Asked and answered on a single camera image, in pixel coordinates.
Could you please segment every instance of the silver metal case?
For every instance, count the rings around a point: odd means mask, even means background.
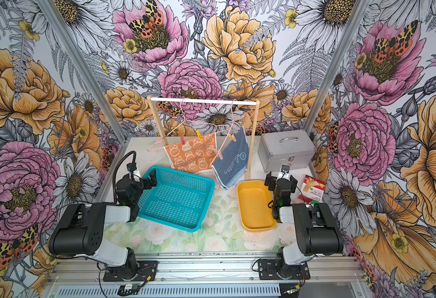
[[[265,172],[279,171],[282,164],[291,169],[305,167],[315,152],[304,130],[263,134],[257,151]]]

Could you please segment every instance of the yellow plastic tray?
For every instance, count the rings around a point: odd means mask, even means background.
[[[238,185],[239,213],[241,223],[248,232],[267,231],[276,225],[268,203],[271,192],[261,180],[244,181]]]

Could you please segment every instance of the bunny print towel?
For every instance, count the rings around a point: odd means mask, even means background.
[[[165,146],[172,169],[198,173],[211,169],[211,161],[215,158],[216,135],[207,134],[203,140],[199,138]]]

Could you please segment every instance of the blue plastic basket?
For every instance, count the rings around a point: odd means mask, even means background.
[[[210,205],[215,181],[154,165],[143,175],[156,170],[157,186],[143,191],[138,216],[187,232],[196,232]]]

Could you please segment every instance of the denim cloth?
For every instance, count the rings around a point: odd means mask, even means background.
[[[240,129],[235,134],[236,142],[231,141],[223,150],[223,159],[216,158],[211,168],[224,189],[229,189],[246,171],[249,147],[246,142],[245,130]]]

